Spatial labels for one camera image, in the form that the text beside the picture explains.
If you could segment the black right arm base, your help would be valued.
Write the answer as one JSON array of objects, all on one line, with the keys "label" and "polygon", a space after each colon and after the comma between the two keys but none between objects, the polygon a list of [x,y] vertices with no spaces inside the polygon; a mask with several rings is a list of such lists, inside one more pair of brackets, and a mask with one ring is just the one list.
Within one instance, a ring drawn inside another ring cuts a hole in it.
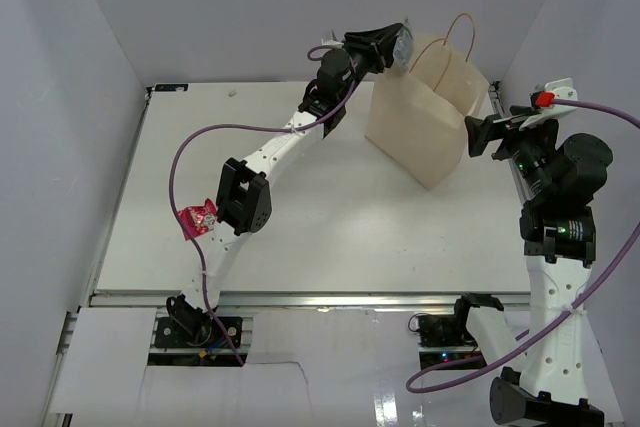
[{"label": "black right arm base", "polygon": [[420,368],[444,363],[445,370],[472,370],[486,366],[475,340],[455,325],[453,315],[417,313],[408,322],[419,345]]}]

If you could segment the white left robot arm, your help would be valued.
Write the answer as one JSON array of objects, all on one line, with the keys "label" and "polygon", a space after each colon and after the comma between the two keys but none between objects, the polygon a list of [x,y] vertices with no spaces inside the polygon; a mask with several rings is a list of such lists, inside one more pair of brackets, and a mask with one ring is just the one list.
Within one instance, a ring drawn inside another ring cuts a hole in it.
[{"label": "white left robot arm", "polygon": [[292,117],[280,128],[268,128],[271,139],[255,152],[241,160],[230,158],[222,167],[211,249],[196,250],[200,267],[179,296],[205,314],[190,311],[178,320],[177,334],[188,345],[209,339],[212,324],[207,317],[215,315],[222,284],[241,248],[268,222],[276,180],[339,125],[348,100],[367,75],[405,65],[412,52],[413,35],[406,22],[347,32],[342,39],[330,36],[308,51],[308,60],[319,67]]}]

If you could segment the pink snack packet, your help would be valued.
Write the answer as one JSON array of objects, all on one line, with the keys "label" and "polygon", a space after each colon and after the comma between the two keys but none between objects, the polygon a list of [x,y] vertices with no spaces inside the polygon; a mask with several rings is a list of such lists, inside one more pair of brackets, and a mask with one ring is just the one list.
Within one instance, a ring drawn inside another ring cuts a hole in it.
[{"label": "pink snack packet", "polygon": [[179,210],[178,215],[184,226],[184,239],[189,240],[191,237],[199,237],[213,229],[217,220],[217,207],[210,198],[207,198],[202,205],[188,206]]}]

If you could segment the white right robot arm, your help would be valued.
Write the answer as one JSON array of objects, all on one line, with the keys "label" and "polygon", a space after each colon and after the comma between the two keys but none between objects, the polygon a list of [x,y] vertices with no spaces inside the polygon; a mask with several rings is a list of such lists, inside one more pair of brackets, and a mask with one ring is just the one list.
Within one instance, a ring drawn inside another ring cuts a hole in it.
[{"label": "white right robot arm", "polygon": [[520,236],[530,281],[532,346],[502,367],[492,381],[493,421],[506,426],[601,426],[590,405],[582,367],[585,291],[596,257],[596,229],[589,206],[607,180],[610,148],[586,133],[556,142],[559,123],[516,116],[466,117],[470,156],[496,141],[495,160],[511,160],[530,191],[520,216]]}]

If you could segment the blue silver snack packet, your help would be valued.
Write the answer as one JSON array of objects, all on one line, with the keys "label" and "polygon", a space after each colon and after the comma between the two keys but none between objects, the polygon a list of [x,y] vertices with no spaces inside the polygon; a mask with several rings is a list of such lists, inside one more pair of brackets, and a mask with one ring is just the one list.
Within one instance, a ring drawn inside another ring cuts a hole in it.
[{"label": "blue silver snack packet", "polygon": [[403,72],[406,72],[409,68],[409,63],[414,52],[414,36],[413,29],[408,18],[405,18],[402,22],[402,27],[399,29],[395,44],[393,47],[393,60]]}]

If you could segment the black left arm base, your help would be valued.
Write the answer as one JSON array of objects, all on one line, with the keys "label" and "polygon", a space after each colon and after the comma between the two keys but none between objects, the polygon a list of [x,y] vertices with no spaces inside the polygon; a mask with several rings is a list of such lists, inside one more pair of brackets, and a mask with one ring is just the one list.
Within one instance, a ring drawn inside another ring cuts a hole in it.
[{"label": "black left arm base", "polygon": [[220,326],[207,312],[191,306],[184,295],[168,297],[166,311],[157,320],[154,347],[213,350],[229,346]]}]

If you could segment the beige paper bag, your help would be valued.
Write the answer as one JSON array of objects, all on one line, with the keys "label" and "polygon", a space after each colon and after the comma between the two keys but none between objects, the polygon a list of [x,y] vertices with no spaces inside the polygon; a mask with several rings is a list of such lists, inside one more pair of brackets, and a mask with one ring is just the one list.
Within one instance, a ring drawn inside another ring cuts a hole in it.
[{"label": "beige paper bag", "polygon": [[479,112],[489,89],[470,61],[476,26],[465,52],[453,46],[451,34],[413,31],[408,70],[393,63],[376,76],[365,131],[370,142],[429,190],[460,163],[467,145],[465,117]]}]

